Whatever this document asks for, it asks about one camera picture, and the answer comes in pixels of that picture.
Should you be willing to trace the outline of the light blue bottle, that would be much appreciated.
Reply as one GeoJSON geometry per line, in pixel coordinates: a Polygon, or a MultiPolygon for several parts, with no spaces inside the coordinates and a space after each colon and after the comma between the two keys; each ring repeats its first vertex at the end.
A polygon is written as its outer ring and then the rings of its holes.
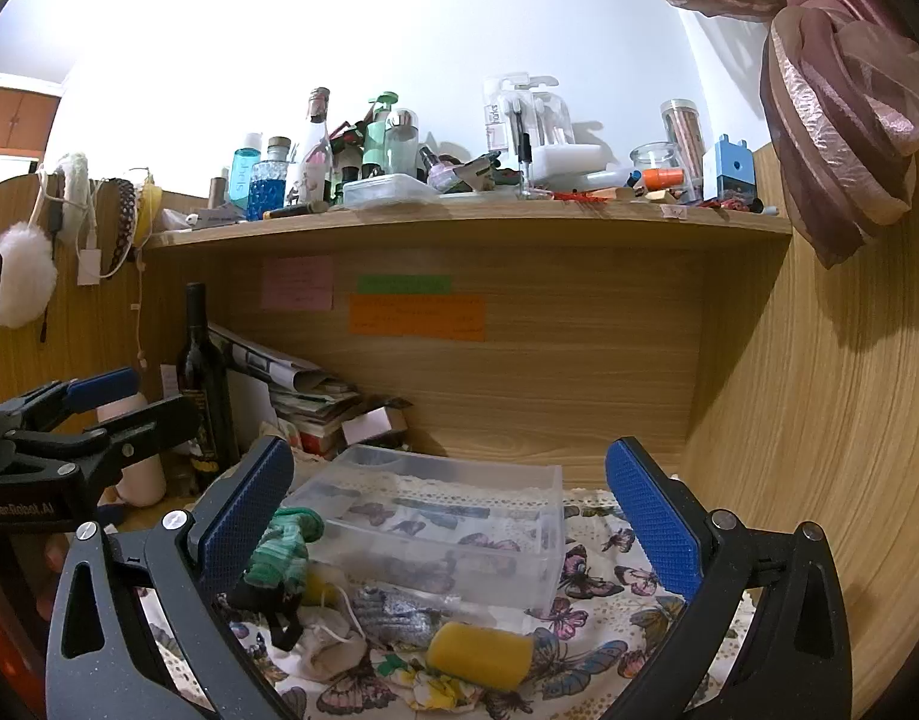
{"type": "Polygon", "coordinates": [[[249,182],[253,177],[253,167],[261,159],[261,145],[262,135],[260,133],[247,133],[243,138],[243,143],[233,153],[226,193],[228,193],[228,200],[241,210],[244,210],[247,205],[249,182]]]}

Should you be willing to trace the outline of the orange tube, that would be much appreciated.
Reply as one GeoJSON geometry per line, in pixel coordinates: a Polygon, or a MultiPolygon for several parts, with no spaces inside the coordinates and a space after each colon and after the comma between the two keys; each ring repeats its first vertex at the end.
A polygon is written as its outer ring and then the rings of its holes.
{"type": "Polygon", "coordinates": [[[649,167],[632,169],[627,185],[640,193],[664,192],[670,188],[681,187],[684,181],[685,174],[680,167],[649,167]]]}

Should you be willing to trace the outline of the white fluffy pompom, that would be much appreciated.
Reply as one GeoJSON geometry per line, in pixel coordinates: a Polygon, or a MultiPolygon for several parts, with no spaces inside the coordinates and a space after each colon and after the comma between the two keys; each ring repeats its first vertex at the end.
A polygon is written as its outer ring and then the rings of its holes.
{"type": "Polygon", "coordinates": [[[16,223],[0,236],[0,327],[25,327],[46,312],[57,266],[50,240],[37,224],[16,223]]]}

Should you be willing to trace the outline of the blue plastic box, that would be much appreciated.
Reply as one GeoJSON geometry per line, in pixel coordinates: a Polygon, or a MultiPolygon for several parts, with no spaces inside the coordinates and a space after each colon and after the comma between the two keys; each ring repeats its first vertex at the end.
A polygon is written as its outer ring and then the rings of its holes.
{"type": "Polygon", "coordinates": [[[756,198],[754,154],[746,140],[734,142],[723,133],[713,149],[716,193],[720,200],[738,200],[750,205],[756,198]]]}

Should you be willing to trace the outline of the blue liquid bottle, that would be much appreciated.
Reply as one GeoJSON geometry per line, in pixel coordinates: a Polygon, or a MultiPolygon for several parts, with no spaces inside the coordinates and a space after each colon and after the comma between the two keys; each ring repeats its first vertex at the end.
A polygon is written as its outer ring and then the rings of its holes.
{"type": "Polygon", "coordinates": [[[270,137],[265,156],[253,167],[246,200],[246,220],[259,221],[267,211],[279,210],[287,192],[288,153],[292,140],[270,137]]]}

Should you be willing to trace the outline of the floral fabric piece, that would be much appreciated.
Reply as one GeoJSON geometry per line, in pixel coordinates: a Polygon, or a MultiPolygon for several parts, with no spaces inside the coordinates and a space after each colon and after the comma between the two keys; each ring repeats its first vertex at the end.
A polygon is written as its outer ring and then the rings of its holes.
{"type": "Polygon", "coordinates": [[[470,712],[485,692],[450,674],[428,670],[422,658],[372,650],[370,661],[376,678],[416,712],[470,712]]]}

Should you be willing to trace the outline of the pink sticky note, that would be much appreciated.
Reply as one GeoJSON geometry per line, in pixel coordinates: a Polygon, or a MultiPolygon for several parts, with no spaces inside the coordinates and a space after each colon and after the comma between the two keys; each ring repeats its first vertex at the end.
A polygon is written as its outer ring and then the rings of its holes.
{"type": "Polygon", "coordinates": [[[331,255],[262,262],[261,307],[274,312],[329,312],[334,304],[331,255]]]}

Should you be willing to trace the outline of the green sticky note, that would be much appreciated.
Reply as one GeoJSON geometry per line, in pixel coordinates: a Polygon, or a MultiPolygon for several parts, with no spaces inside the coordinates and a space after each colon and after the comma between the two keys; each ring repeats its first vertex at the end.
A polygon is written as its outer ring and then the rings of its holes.
{"type": "Polygon", "coordinates": [[[368,296],[448,296],[452,292],[450,275],[370,273],[357,280],[357,293],[368,296]]]}

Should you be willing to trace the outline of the white face mask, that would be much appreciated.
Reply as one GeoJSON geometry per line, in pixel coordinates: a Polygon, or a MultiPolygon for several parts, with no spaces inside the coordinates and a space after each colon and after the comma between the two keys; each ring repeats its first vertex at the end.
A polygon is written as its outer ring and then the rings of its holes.
{"type": "Polygon", "coordinates": [[[356,667],[368,652],[368,642],[343,587],[326,583],[313,592],[313,600],[295,613],[301,626],[297,643],[288,650],[272,645],[270,661],[288,678],[326,684],[356,667]]]}

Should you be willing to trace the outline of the tall glass jar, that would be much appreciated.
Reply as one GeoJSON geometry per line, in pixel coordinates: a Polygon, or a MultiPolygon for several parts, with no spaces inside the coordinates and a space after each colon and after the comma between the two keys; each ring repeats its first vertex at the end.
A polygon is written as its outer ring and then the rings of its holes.
{"type": "Polygon", "coordinates": [[[704,196],[705,156],[699,109],[688,99],[667,99],[661,104],[661,119],[667,139],[676,145],[688,187],[698,202],[704,196]]]}

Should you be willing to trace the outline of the clear plastic storage box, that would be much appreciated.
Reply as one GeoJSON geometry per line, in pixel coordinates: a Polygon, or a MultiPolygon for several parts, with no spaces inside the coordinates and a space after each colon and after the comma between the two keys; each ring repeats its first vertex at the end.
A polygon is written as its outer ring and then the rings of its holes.
{"type": "Polygon", "coordinates": [[[311,556],[360,583],[544,614],[565,557],[558,465],[354,445],[283,499],[315,511],[311,556]]]}

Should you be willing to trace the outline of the orange sticky note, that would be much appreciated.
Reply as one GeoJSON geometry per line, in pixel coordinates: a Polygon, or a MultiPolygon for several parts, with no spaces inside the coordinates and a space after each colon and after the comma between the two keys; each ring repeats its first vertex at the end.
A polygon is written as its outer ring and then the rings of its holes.
{"type": "Polygon", "coordinates": [[[349,332],[365,337],[485,340],[485,299],[461,294],[354,294],[349,332]]]}

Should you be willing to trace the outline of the beige cylinder roll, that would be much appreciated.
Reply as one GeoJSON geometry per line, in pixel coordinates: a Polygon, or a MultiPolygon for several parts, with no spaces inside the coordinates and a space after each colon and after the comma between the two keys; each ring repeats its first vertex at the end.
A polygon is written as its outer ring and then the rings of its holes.
{"type": "MultiPolygon", "coordinates": [[[[127,398],[113,401],[96,408],[96,418],[105,422],[108,419],[134,413],[148,401],[142,394],[130,395],[127,398]]],[[[122,472],[121,481],[116,486],[109,486],[101,496],[101,504],[128,504],[139,509],[146,509],[158,504],[166,494],[166,478],[163,465],[158,455],[127,466],[122,472]]]]}

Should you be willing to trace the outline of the yellow sponge roll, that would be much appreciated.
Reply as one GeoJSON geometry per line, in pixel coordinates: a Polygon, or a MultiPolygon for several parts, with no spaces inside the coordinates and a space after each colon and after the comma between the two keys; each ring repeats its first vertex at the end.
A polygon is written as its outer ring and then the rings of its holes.
{"type": "Polygon", "coordinates": [[[428,667],[494,691],[514,691],[532,667],[529,635],[446,622],[427,650],[428,667]]]}

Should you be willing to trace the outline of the wooden shelf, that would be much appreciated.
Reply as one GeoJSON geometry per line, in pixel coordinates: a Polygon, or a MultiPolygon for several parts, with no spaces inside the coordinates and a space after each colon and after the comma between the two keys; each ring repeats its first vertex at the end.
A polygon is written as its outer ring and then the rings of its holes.
{"type": "Polygon", "coordinates": [[[158,250],[327,252],[340,249],[440,247],[640,247],[722,249],[791,238],[782,216],[688,208],[664,203],[406,203],[327,211],[203,231],[160,232],[158,250]]]}

